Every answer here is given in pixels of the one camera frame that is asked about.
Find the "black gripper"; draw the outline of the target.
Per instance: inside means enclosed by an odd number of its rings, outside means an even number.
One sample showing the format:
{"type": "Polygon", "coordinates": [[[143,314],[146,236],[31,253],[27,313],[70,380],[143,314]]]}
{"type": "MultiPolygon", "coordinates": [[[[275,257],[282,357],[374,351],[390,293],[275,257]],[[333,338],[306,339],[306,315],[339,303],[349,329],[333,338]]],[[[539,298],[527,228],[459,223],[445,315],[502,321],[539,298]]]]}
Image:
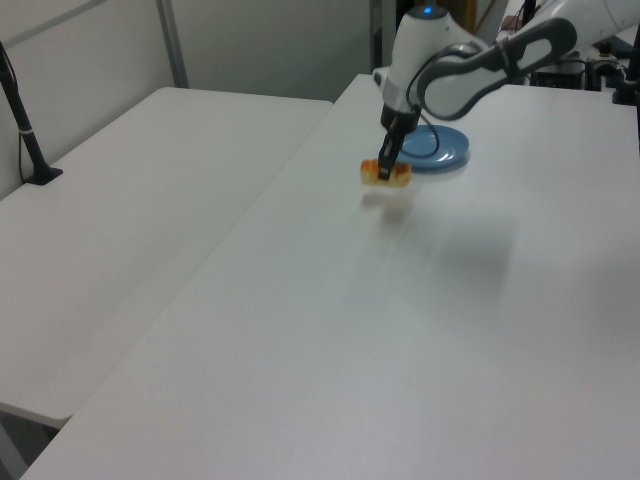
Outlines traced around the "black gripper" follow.
{"type": "Polygon", "coordinates": [[[407,133],[413,132],[418,125],[418,111],[403,112],[384,104],[380,123],[387,133],[378,154],[378,178],[388,181],[407,133]]]}

